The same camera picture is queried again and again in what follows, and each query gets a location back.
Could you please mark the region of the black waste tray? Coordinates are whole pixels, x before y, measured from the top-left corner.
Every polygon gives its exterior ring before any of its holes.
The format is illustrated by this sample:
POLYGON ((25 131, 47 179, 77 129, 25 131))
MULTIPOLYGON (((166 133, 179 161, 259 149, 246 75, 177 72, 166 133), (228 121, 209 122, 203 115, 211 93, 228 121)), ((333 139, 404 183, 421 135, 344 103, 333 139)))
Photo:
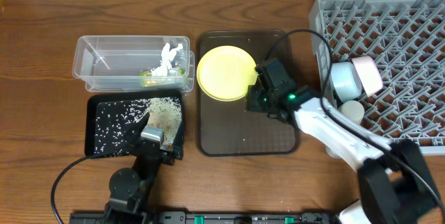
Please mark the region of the black waste tray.
MULTIPOLYGON (((86 156, 95 155, 92 153, 93 139, 95 133, 95 116, 97 106, 101 102, 116 102, 125 100, 135 100, 135 99, 149 99, 155 97, 177 97, 181 103, 182 109, 182 121, 184 122, 184 106, 182 104, 181 93, 178 90, 154 90, 154 91, 142 91, 142 92, 131 92, 131 93, 116 93, 116 94, 103 94, 92 96, 88 100, 87 104, 87 116, 86 116, 86 134, 85 134, 85 147, 84 153, 86 156)), ((128 152, 126 145, 123 147, 124 152, 128 152)), ((115 156, 112 151, 107 153, 101 153, 96 155, 104 155, 107 157, 121 157, 115 156)))

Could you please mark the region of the yellow plate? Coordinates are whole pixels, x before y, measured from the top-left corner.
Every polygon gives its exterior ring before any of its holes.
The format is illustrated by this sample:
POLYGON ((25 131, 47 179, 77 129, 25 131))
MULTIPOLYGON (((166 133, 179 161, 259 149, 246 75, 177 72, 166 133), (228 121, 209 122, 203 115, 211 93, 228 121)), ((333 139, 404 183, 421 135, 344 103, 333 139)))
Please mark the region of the yellow plate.
POLYGON ((225 45, 209 50, 197 66, 197 82, 202 91, 221 102, 245 97, 257 81, 257 64, 240 47, 225 45))

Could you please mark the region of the dark brown serving tray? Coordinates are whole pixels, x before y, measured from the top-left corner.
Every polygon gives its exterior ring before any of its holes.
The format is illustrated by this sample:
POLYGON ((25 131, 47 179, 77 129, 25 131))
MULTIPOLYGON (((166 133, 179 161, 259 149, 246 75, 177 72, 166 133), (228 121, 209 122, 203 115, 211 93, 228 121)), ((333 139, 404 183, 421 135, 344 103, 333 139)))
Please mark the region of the dark brown serving tray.
MULTIPOLYGON (((208 31, 197 41, 197 60, 209 50, 231 45, 261 62, 284 35, 280 29, 208 31)), ((290 125, 245 110, 245 98, 220 102, 197 89, 197 148, 208 157, 290 154, 300 146, 300 132, 290 125)))

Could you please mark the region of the blue bowl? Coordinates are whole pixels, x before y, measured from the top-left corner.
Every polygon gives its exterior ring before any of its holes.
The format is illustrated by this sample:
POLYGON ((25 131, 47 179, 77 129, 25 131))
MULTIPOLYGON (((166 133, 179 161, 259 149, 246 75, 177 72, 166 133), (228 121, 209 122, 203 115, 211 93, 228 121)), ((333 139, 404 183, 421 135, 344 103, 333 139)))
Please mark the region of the blue bowl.
POLYGON ((362 94, 362 84, 355 66, 350 62, 334 63, 330 79, 337 97, 342 102, 354 100, 362 94))

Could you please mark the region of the clear plastic bin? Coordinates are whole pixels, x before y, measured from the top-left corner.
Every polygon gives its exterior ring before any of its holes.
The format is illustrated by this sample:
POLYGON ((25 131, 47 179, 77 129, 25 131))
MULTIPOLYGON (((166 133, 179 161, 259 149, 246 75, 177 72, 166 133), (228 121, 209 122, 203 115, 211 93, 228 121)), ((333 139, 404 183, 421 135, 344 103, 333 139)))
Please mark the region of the clear plastic bin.
POLYGON ((72 75, 86 83, 86 89, 97 93, 121 93, 143 90, 193 89, 195 55, 186 36, 175 35, 85 35, 79 38, 74 54, 72 75), (161 51, 183 44, 172 67, 184 71, 182 80, 166 86, 141 87, 139 75, 160 65, 161 51))

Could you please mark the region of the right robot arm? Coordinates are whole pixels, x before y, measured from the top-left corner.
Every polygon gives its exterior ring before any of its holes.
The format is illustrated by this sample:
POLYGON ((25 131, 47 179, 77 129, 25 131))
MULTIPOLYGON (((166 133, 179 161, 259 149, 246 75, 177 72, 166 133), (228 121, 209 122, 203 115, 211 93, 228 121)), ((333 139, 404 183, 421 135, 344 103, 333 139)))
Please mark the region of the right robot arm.
POLYGON ((444 209, 415 142, 394 143, 371 133, 311 88, 280 91, 253 85, 248 88, 246 108, 313 136, 357 173, 360 199, 339 213, 340 223, 417 223, 434 208, 444 209))

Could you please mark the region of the white napkin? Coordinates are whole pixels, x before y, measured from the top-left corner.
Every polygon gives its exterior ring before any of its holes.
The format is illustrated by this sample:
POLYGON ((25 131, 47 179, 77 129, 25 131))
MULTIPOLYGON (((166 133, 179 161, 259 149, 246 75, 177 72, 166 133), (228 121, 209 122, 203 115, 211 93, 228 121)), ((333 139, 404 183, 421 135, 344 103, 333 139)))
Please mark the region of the white napkin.
POLYGON ((183 49, 183 44, 178 44, 175 48, 170 48, 170 43, 166 43, 161 51, 160 65, 151 71, 152 76, 168 76, 169 71, 172 69, 172 62, 179 50, 183 49))

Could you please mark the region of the rice and food scraps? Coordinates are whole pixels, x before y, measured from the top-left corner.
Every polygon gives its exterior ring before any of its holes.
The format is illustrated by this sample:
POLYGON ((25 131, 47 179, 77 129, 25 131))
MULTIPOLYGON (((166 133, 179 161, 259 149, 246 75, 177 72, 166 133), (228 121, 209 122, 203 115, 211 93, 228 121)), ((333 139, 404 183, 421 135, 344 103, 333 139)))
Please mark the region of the rice and food scraps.
POLYGON ((101 102, 96 110, 92 153, 128 154, 123 151, 125 132, 146 113, 149 113, 148 125, 167 128, 169 141, 175 137, 182 121, 181 103, 177 97, 101 102))

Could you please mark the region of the green snack wrapper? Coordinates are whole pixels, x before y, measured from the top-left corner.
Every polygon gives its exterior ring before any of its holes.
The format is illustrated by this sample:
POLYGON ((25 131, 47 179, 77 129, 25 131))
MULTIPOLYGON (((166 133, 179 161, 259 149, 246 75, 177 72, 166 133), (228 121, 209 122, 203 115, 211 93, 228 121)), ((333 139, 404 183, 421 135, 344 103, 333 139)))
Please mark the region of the green snack wrapper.
POLYGON ((159 66, 151 71, 141 72, 139 74, 141 87, 166 86, 179 83, 184 75, 184 71, 180 67, 172 67, 168 69, 166 66, 159 66))

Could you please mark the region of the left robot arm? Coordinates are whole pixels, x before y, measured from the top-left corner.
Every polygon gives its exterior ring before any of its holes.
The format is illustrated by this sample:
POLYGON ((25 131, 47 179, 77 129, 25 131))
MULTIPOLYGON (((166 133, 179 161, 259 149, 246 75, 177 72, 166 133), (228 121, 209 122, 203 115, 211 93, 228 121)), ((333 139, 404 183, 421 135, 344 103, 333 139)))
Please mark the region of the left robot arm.
POLYGON ((146 113, 125 135, 126 149, 136 160, 130 168, 121 168, 111 176, 111 192, 102 223, 157 223, 155 211, 147 206, 150 191, 161 165, 172 166, 184 156, 184 124, 181 122, 171 147, 161 148, 162 129, 148 125, 146 113))

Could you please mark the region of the white bowl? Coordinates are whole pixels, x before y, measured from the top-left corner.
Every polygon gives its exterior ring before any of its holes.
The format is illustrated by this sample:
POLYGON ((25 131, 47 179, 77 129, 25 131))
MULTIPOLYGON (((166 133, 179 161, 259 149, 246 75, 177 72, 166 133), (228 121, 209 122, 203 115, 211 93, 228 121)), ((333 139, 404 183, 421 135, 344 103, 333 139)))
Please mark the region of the white bowl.
POLYGON ((376 94, 383 87, 379 70, 370 56, 361 56, 351 59, 362 83, 364 92, 368 97, 376 94))

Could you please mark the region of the white cup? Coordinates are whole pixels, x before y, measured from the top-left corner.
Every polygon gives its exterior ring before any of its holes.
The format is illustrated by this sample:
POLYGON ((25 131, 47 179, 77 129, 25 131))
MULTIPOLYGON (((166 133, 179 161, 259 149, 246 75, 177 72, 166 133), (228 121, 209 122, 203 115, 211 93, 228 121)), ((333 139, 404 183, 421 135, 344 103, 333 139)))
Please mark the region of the white cup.
POLYGON ((344 102, 339 107, 339 111, 358 125, 361 124, 364 117, 364 107, 360 102, 355 100, 344 102))

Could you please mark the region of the grey dishwasher rack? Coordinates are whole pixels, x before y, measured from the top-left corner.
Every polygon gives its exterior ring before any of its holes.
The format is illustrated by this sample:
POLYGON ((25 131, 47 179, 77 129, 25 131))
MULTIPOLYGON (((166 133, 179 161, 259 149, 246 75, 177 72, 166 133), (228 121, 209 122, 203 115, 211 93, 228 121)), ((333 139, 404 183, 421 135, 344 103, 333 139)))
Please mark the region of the grey dishwasher rack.
POLYGON ((365 128, 444 154, 444 0, 315 0, 309 25, 321 77, 332 61, 376 64, 382 89, 358 98, 365 128))

